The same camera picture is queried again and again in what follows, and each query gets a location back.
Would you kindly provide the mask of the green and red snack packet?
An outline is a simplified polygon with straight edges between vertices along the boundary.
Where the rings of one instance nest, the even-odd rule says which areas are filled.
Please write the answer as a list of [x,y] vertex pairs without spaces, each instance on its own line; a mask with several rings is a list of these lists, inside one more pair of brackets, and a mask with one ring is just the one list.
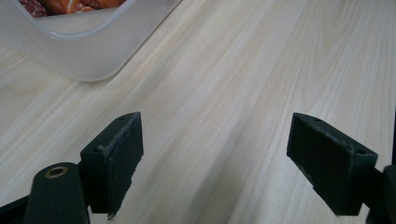
[[18,0],[34,18],[67,15],[121,6],[126,0]]

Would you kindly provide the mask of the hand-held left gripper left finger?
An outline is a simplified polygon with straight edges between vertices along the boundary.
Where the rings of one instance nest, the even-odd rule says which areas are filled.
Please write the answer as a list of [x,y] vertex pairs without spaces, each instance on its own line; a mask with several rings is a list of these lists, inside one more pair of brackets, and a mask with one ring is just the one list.
[[139,112],[114,119],[80,152],[86,204],[94,214],[113,218],[144,155]]

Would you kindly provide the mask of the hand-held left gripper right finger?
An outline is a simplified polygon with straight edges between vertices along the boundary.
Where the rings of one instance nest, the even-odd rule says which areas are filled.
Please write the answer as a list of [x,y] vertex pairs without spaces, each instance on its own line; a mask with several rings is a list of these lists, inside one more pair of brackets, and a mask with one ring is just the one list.
[[292,115],[287,156],[337,216],[361,210],[365,180],[378,155],[322,119]]

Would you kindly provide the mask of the clear plastic container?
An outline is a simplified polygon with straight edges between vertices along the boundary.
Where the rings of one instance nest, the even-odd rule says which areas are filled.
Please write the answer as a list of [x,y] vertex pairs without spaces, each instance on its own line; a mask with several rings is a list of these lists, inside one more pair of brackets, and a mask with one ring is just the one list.
[[34,18],[0,0],[0,41],[77,80],[115,75],[181,0],[126,0],[121,6]]

